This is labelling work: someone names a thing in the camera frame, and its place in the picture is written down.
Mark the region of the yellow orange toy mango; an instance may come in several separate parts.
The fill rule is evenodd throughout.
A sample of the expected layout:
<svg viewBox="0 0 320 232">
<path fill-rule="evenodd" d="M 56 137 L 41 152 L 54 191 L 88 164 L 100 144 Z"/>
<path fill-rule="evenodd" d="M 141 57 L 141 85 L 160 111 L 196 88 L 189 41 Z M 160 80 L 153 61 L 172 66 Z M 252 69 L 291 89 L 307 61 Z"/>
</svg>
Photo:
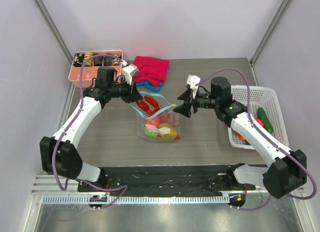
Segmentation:
<svg viewBox="0 0 320 232">
<path fill-rule="evenodd" d="M 174 139 L 177 136 L 177 131 L 175 128 L 168 123 L 161 123 L 158 126 L 158 132 L 163 138 Z"/>
</svg>

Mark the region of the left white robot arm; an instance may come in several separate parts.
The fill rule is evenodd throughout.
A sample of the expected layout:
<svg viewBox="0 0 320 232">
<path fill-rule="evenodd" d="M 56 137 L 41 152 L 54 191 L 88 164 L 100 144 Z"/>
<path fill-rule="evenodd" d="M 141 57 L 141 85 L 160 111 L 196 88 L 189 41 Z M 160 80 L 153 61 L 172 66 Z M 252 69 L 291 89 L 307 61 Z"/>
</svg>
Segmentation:
<svg viewBox="0 0 320 232">
<path fill-rule="evenodd" d="M 53 175 L 67 179 L 88 181 L 93 190 L 100 192 L 107 184 L 103 169 L 85 163 L 77 148 L 92 122 L 113 98 L 121 98 L 125 103 L 142 99 L 133 76 L 138 68 L 131 64 L 122 69 L 122 81 L 114 79 L 116 70 L 101 66 L 93 87 L 82 91 L 77 108 L 65 124 L 51 137 L 43 137 L 39 143 L 42 169 Z"/>
</svg>

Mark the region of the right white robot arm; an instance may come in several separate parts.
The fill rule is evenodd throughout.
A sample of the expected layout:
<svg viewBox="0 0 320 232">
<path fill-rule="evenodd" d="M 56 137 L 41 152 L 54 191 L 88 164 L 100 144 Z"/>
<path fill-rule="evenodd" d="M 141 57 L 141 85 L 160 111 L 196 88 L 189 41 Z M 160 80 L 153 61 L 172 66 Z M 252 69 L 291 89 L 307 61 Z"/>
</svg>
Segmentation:
<svg viewBox="0 0 320 232">
<path fill-rule="evenodd" d="M 240 133 L 263 158 L 266 167 L 237 166 L 226 176 L 226 185 L 233 190 L 243 184 L 266 188 L 280 199 L 307 182 L 306 155 L 301 150 L 292 151 L 269 134 L 250 110 L 232 97 L 231 85 L 225 77 L 215 77 L 210 82 L 210 91 L 200 93 L 200 78 L 190 75 L 186 91 L 178 97 L 183 101 L 174 112 L 190 117 L 199 108 L 213 109 L 219 120 Z"/>
</svg>

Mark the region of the green toy lime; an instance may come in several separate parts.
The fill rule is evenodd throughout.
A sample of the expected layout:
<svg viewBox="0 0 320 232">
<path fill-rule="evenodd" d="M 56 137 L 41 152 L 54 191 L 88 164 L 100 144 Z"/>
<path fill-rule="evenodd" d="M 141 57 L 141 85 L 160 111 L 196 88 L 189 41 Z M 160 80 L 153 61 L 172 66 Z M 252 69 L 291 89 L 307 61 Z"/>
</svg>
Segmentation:
<svg viewBox="0 0 320 232">
<path fill-rule="evenodd" d="M 153 131 L 149 131 L 147 129 L 144 129 L 144 134 L 149 137 L 149 138 L 157 138 L 158 137 L 158 133 L 157 132 L 153 132 Z"/>
</svg>

